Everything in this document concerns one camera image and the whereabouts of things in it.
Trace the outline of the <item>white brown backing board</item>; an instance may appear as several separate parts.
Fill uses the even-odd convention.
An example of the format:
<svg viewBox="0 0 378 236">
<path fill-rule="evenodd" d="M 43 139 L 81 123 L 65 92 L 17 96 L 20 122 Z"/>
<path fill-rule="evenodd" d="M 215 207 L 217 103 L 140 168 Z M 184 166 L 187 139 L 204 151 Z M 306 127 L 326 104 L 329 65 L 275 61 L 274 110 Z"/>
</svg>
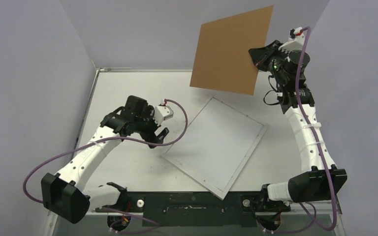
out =
<svg viewBox="0 0 378 236">
<path fill-rule="evenodd" d="M 190 86 L 252 95 L 258 70 L 249 49 L 265 45 L 273 6 L 201 25 Z"/>
</svg>

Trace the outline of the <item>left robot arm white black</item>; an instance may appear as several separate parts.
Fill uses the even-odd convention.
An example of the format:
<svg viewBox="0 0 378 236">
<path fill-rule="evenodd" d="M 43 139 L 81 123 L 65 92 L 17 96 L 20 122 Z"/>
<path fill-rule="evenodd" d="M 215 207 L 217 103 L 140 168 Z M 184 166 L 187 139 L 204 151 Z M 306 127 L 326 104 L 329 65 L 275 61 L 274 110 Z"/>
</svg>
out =
<svg viewBox="0 0 378 236">
<path fill-rule="evenodd" d="M 149 105 L 145 99 L 130 95 L 124 106 L 107 114 L 90 141 L 78 149 L 74 158 L 54 175 L 47 173 L 41 180 L 43 205 L 48 210 L 76 224 L 88 211 L 109 206 L 119 212 L 128 205 L 127 190 L 113 182 L 86 190 L 90 177 L 122 141 L 138 133 L 149 148 L 162 145 L 169 133 L 156 131 L 163 121 L 172 118 L 173 110 L 165 102 Z"/>
</svg>

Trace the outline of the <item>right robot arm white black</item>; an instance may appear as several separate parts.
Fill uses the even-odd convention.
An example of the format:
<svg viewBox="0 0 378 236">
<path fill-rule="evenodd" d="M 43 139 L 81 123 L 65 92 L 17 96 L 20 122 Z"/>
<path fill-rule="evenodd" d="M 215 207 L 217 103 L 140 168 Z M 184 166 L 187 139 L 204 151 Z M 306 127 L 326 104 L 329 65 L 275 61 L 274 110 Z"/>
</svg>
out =
<svg viewBox="0 0 378 236">
<path fill-rule="evenodd" d="M 306 85 L 305 68 L 310 56 L 301 49 L 284 49 L 281 42 L 248 50 L 256 68 L 275 79 L 278 104 L 294 132 L 301 158 L 301 174 L 286 182 L 263 186 L 259 206 L 270 211 L 278 201 L 294 203 L 331 200 L 347 180 L 345 169 L 337 168 L 316 118 L 315 101 Z"/>
</svg>

